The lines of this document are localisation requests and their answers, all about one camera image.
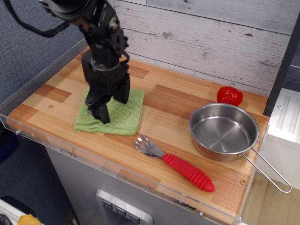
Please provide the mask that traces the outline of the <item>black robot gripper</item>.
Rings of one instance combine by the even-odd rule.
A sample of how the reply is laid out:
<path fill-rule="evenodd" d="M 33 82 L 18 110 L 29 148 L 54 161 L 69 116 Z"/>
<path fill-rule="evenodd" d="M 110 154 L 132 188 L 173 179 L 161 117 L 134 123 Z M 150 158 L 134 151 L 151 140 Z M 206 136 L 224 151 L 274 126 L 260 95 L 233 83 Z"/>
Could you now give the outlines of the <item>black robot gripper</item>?
<path fill-rule="evenodd" d="M 111 67 L 97 65 L 92 58 L 91 50 L 82 56 L 82 68 L 86 82 L 89 84 L 89 92 L 85 103 L 88 106 L 88 114 L 104 124 L 110 122 L 107 104 L 111 98 L 126 104 L 130 93 L 129 55 L 124 52 L 124 61 L 119 58 Z"/>

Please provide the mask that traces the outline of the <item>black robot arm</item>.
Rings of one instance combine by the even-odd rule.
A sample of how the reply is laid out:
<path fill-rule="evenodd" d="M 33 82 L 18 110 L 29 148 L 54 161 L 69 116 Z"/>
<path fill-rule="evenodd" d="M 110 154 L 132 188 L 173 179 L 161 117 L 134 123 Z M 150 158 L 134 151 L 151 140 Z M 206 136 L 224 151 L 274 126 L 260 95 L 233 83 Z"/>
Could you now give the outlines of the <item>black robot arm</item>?
<path fill-rule="evenodd" d="M 130 91 L 129 55 L 125 52 L 128 38 L 120 28 L 114 8 L 106 0 L 42 0 L 43 8 L 64 23 L 41 31 L 22 22 L 11 2 L 5 5 L 24 28 L 46 38 L 52 38 L 69 25 L 76 25 L 90 49 L 82 56 L 82 68 L 90 90 L 85 103 L 88 114 L 104 124 L 110 122 L 107 103 L 114 98 L 127 103 Z"/>

